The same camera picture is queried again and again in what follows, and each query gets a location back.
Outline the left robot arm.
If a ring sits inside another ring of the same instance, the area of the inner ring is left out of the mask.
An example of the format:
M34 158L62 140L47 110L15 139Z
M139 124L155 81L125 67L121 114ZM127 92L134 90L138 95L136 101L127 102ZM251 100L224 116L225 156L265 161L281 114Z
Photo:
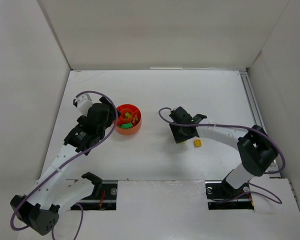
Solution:
M27 193L15 195L10 201L13 209L10 226L15 231L18 228L14 226L14 218L18 218L27 228L45 236L53 230L61 213L101 190L102 179L91 172L70 186L66 183L80 161L109 137L106 129L120 113L105 96L93 103L85 93L75 98L73 104L81 116L63 140L59 153Z

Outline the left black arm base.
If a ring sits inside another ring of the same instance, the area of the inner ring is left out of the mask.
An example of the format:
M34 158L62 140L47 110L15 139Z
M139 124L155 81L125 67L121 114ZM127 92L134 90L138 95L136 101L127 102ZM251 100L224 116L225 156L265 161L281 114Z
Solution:
M103 180L92 194L78 202L84 211L115 211L117 209L117 180Z

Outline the orange round divided container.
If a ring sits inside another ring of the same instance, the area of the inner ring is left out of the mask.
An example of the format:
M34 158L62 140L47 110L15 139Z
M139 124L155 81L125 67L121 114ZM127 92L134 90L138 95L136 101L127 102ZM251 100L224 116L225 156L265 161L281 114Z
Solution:
M140 109L132 104L122 104L117 107L117 110L120 112L120 116L118 117L117 124L116 124L116 131L124 136L132 136L135 135L141 128L142 126L142 113ZM131 117L126 118L125 114L130 113ZM127 123L132 123L132 119L134 115L137 115L139 122L136 125L133 125L132 128L130 129L121 129L120 126L122 124L127 124Z

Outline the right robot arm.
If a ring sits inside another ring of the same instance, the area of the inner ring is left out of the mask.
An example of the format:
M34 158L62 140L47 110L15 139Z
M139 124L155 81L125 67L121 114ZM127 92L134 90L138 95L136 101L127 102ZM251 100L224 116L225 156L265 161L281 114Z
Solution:
M181 106L169 114L169 124L176 143L194 137L206 138L230 146L238 151L241 163L221 182L222 191L236 196L243 185L254 177L261 177L277 158L278 150L258 125L251 128L225 127L213 124L207 116L191 116Z

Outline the yellow small lego brick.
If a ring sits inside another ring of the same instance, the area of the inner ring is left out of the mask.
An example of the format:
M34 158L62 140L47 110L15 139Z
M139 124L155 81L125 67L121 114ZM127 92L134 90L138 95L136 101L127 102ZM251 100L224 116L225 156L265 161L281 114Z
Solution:
M200 148L202 146L202 141L200 139L195 139L193 144L195 148Z

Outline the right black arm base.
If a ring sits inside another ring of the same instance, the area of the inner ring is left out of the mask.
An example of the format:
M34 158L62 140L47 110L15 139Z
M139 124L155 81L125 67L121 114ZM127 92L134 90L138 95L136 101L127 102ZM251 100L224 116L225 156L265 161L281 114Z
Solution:
M250 186L246 181L238 189L225 180L205 181L205 194L209 210L254 210Z

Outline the green long lego brick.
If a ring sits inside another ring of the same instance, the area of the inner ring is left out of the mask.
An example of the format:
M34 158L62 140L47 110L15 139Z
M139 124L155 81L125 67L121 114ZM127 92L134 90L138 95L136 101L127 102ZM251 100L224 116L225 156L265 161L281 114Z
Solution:
M124 123L124 124L122 124L121 126L120 126L120 128L121 129L124 129L124 130L126 130L126 129L131 129L131 128L133 128L134 126L133 126L133 124L132 123Z

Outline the brown lego brick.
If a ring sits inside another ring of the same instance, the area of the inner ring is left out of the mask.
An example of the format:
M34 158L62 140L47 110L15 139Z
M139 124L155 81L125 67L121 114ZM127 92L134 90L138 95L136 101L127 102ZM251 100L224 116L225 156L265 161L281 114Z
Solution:
M132 118L132 122L131 123L135 126L135 125L138 124L138 122L139 122L138 116L135 114L133 116L133 118Z

